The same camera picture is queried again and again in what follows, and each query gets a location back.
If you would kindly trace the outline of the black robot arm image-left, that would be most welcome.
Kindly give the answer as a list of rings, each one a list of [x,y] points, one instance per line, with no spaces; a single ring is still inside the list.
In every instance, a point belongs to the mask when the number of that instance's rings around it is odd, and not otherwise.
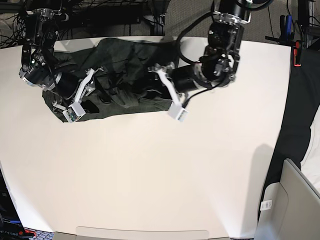
[[[55,57],[58,23],[69,19],[61,12],[62,7],[61,0],[33,0],[27,5],[19,77],[29,86],[52,93],[53,110],[75,122],[87,113],[99,113],[93,102],[83,100],[96,89],[93,76],[97,70],[89,68],[85,78],[80,79],[73,74],[75,64],[62,66]]]

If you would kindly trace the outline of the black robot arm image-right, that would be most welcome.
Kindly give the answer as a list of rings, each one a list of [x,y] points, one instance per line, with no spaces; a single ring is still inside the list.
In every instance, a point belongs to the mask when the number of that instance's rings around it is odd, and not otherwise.
[[[175,95],[199,89],[201,93],[225,87],[236,78],[240,62],[240,47],[244,25],[250,23],[251,14],[272,3],[270,0],[222,0],[218,9],[212,4],[209,12],[186,27],[176,38],[176,53],[185,66],[174,63],[156,64],[148,69],[155,79],[168,80],[168,90]],[[182,39],[205,19],[212,23],[207,31],[208,44],[198,60],[187,58],[182,52]]]

